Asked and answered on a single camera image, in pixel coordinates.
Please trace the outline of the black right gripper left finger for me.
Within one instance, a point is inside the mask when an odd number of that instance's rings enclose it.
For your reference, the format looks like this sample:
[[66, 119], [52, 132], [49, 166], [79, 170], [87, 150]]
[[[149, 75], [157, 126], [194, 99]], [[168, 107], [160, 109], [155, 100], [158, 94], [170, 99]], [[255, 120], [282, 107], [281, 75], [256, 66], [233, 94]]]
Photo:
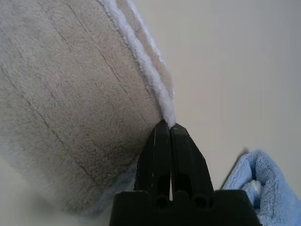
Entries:
[[146, 191], [152, 196], [169, 196], [170, 153], [169, 127], [161, 121], [152, 129], [138, 158], [135, 191]]

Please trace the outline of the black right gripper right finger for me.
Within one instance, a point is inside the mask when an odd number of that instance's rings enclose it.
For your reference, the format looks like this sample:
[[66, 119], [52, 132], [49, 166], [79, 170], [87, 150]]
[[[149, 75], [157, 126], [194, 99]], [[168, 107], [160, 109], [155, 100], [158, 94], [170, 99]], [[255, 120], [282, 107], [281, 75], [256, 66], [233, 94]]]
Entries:
[[170, 129], [171, 178], [173, 193], [212, 196], [214, 193], [206, 160], [187, 129], [175, 124]]

